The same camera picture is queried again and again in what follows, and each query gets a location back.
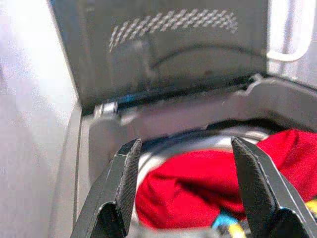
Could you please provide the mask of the blue yellow patterned cloth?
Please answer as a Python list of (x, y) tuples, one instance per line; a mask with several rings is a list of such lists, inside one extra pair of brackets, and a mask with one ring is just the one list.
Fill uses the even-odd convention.
[[(305, 202), (305, 205), (317, 223), (317, 196)], [(253, 238), (247, 219), (239, 221), (225, 211), (218, 215), (211, 228), (220, 238)]]

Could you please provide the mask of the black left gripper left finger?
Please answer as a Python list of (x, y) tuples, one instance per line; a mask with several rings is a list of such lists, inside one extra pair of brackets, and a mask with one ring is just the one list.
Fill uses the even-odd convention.
[(73, 238), (125, 238), (136, 195), (142, 141), (120, 147), (95, 180), (73, 229)]

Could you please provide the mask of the dark transparent washer lid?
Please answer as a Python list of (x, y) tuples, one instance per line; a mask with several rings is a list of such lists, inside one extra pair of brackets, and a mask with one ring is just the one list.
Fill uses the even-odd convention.
[(78, 100), (147, 103), (267, 71), (268, 0), (47, 0)]

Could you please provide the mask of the grey top-load washing machine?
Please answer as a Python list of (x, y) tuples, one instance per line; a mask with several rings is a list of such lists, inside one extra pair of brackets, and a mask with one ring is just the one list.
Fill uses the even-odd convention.
[(70, 238), (93, 182), (120, 146), (140, 138), (138, 179), (167, 156), (205, 146), (229, 148), (229, 136), (259, 140), (279, 128), (317, 132), (315, 85), (254, 76), (242, 88), (217, 89), (101, 116), (71, 114), (57, 175), (48, 238)]

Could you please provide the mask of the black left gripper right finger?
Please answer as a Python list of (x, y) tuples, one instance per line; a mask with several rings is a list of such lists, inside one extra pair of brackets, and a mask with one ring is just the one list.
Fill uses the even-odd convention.
[(317, 222), (295, 187), (257, 145), (232, 137), (237, 180), (253, 238), (317, 238)]

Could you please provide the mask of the red garment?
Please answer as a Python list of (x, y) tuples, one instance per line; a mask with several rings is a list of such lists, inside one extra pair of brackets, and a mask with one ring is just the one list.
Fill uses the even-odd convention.
[[(317, 133), (289, 129), (258, 146), (305, 202), (317, 198)], [(196, 150), (150, 171), (136, 193), (136, 213), (152, 229), (211, 227), (222, 214), (245, 219), (232, 152)]]

